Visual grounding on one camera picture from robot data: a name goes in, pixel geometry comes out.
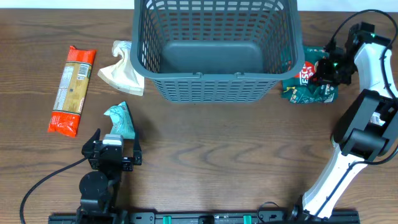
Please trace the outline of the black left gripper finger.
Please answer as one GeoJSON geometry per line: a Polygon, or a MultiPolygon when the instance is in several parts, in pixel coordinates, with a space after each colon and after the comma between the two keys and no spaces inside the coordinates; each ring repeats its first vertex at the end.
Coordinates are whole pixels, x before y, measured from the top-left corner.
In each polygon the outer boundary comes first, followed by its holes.
{"type": "Polygon", "coordinates": [[[135,127],[134,120],[133,120],[133,117],[132,117],[131,110],[130,110],[129,106],[127,106],[127,110],[129,112],[131,123],[132,123],[132,127],[134,129],[134,134],[135,134],[134,145],[133,145],[133,157],[135,159],[142,159],[142,149],[141,149],[141,145],[140,145],[140,142],[139,142],[139,132],[138,132],[138,130],[135,127]]]}
{"type": "Polygon", "coordinates": [[[88,146],[94,146],[95,145],[95,142],[100,139],[100,133],[101,133],[101,130],[100,130],[100,128],[98,128],[95,131],[94,135],[92,135],[92,137],[89,138],[88,146]]]}

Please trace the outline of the green Nescafe coffee bag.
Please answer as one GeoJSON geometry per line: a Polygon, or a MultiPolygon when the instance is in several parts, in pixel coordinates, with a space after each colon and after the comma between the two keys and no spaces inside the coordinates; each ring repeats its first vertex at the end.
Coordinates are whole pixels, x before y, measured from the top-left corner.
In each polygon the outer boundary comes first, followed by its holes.
{"type": "Polygon", "coordinates": [[[282,81],[281,97],[291,103],[332,103],[338,97],[338,87],[332,85],[317,86],[309,82],[315,74],[318,61],[328,58],[328,53],[322,47],[305,46],[305,63],[301,71],[293,78],[282,81]]]}

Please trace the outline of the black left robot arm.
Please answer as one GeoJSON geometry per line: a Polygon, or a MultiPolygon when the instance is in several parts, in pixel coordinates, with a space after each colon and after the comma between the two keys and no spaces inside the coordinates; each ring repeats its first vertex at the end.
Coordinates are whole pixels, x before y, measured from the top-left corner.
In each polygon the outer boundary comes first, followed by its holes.
{"type": "Polygon", "coordinates": [[[122,173],[142,164],[139,133],[126,102],[110,107],[104,114],[113,122],[111,132],[101,139],[97,129],[81,150],[93,170],[79,183],[77,223],[129,223],[128,212],[117,209],[115,204],[122,173]]]}

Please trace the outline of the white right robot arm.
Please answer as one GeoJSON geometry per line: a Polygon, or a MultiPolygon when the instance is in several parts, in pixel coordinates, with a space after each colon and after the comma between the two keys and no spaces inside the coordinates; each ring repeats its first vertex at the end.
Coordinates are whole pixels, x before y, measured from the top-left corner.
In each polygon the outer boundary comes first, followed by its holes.
{"type": "Polygon", "coordinates": [[[350,182],[367,166],[383,164],[397,140],[397,89],[391,70],[392,42],[365,22],[351,27],[345,47],[331,40],[329,57],[318,63],[310,83],[339,85],[359,75],[360,94],[331,134],[333,155],[315,184],[301,197],[293,214],[327,220],[350,182]]]}

